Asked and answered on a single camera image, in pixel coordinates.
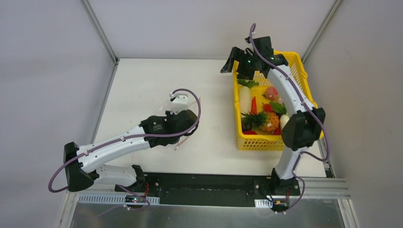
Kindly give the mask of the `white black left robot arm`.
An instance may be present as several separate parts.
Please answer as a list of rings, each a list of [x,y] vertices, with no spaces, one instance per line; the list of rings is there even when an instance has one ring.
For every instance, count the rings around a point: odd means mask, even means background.
[[[127,154],[156,146],[175,144],[186,131],[197,127],[197,115],[192,110],[165,116],[152,115],[133,129],[115,138],[91,145],[78,146],[74,142],[64,146],[64,163],[67,189],[70,192],[86,190],[95,184],[114,185],[115,191],[128,189],[140,192],[145,176],[139,165],[126,167],[108,162]]]

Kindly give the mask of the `clear pink zip top bag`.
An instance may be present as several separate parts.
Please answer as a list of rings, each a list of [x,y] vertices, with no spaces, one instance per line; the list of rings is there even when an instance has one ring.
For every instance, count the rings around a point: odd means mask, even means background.
[[[160,103],[160,106],[156,109],[158,114],[164,114],[164,111],[170,110],[172,107],[172,102],[169,100],[164,100],[163,102]],[[197,114],[197,101],[194,98],[189,98],[188,104],[187,104],[187,109],[192,110],[196,112]],[[191,137],[190,133],[195,132],[196,127],[193,127],[191,130],[187,132],[187,136],[181,136],[177,142],[174,144],[169,144],[167,147],[170,150],[176,151],[179,150],[179,148],[186,143],[186,141]]]

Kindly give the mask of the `toy pineapple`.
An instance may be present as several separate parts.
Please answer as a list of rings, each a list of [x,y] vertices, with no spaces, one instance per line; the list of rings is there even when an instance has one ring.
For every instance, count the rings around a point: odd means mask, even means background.
[[[279,127],[280,121],[277,114],[261,111],[257,114],[241,114],[241,127],[243,131],[259,130],[264,133],[273,134]]]

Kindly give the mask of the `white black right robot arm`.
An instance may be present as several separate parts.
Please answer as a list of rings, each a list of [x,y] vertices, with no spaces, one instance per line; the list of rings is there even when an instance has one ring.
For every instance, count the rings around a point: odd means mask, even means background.
[[[298,53],[275,51],[270,37],[246,41],[249,47],[233,47],[221,69],[233,78],[237,147],[282,150],[259,189],[285,194],[298,189],[296,168],[321,138],[326,113],[313,101]]]

